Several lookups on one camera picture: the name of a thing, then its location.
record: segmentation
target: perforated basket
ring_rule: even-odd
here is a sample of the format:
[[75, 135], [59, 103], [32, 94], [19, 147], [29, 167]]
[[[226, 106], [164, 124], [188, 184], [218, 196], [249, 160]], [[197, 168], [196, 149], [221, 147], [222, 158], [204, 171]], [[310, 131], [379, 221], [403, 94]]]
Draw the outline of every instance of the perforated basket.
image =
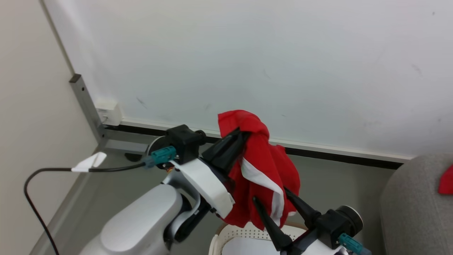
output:
[[[282, 231], [294, 240], [305, 232], [305, 226], [287, 222]], [[257, 229], [251, 222], [247, 223], [244, 228], [224, 224], [211, 240], [209, 255], [221, 255], [224, 245], [235, 237], [270, 240], [267, 232]]]

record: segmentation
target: red cloth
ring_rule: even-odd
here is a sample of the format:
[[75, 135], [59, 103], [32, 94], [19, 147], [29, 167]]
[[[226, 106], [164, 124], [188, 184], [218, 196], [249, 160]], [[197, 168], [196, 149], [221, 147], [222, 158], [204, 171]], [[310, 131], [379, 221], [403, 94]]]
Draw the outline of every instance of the red cloth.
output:
[[453, 194], [453, 166], [443, 173], [440, 178], [439, 194]]
[[239, 227], [251, 221], [263, 230], [264, 225], [252, 202], [257, 196], [271, 218], [282, 227], [288, 213], [296, 211], [286, 199], [283, 187], [297, 195], [300, 188], [299, 174], [284, 147], [270, 145], [267, 127], [256, 115], [244, 110], [219, 114], [219, 126], [222, 137], [238, 127], [252, 133], [243, 158], [235, 163], [229, 174], [236, 182], [232, 194], [236, 203], [223, 220]]

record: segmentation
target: gray fabric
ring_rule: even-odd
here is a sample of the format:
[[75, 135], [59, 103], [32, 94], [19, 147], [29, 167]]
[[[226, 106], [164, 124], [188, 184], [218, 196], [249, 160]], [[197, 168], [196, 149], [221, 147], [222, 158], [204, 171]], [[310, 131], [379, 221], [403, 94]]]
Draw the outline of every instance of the gray fabric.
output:
[[381, 196], [388, 255], [453, 255], [453, 195], [437, 193], [452, 154], [417, 157], [400, 167]]

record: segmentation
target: white plug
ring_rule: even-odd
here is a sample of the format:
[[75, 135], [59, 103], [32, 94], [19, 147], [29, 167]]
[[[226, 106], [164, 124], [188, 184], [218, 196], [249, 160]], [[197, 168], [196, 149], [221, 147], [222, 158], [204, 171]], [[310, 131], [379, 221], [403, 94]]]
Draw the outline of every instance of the white plug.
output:
[[96, 110], [102, 124], [118, 126], [123, 116], [117, 102], [111, 100], [99, 100], [96, 102]]

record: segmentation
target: white baseboard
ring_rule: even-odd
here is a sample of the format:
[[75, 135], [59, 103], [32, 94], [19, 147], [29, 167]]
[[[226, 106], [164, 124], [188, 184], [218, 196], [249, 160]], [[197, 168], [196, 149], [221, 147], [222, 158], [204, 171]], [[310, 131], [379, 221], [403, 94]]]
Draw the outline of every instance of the white baseboard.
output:
[[[133, 120], [133, 119], [127, 119], [127, 118], [124, 118], [121, 121], [121, 125], [139, 127], [139, 128], [152, 128], [152, 129], [158, 129], [158, 130], [167, 130], [169, 128], [175, 127], [175, 125], [151, 123], [151, 122], [147, 122], [147, 121]], [[189, 127], [189, 128], [191, 128], [192, 130], [201, 129], [210, 137], [220, 138], [219, 131], [206, 130], [206, 129], [197, 128], [197, 127]], [[377, 160], [399, 162], [399, 163], [405, 163], [413, 158], [413, 157], [402, 156], [402, 155], [369, 152], [369, 151], [354, 150], [354, 149], [334, 147], [334, 146], [325, 146], [325, 145], [318, 145], [318, 144], [311, 144], [311, 143], [304, 143], [304, 142], [293, 142], [293, 141], [286, 141], [286, 140], [275, 139], [275, 138], [269, 139], [269, 142], [274, 145], [278, 144], [278, 145], [281, 145], [284, 147], [294, 148], [294, 149], [309, 150], [309, 151], [314, 151], [314, 152], [325, 152], [325, 153], [332, 153], [332, 154], [337, 154], [337, 155], [362, 157], [362, 158], [377, 159]]]
[[[62, 252], [65, 245], [70, 241], [72, 233], [85, 216], [92, 198], [105, 177], [105, 175], [97, 175], [96, 173], [81, 173], [48, 224], [47, 227], [59, 252]], [[54, 254], [47, 235], [43, 232], [30, 255]]]

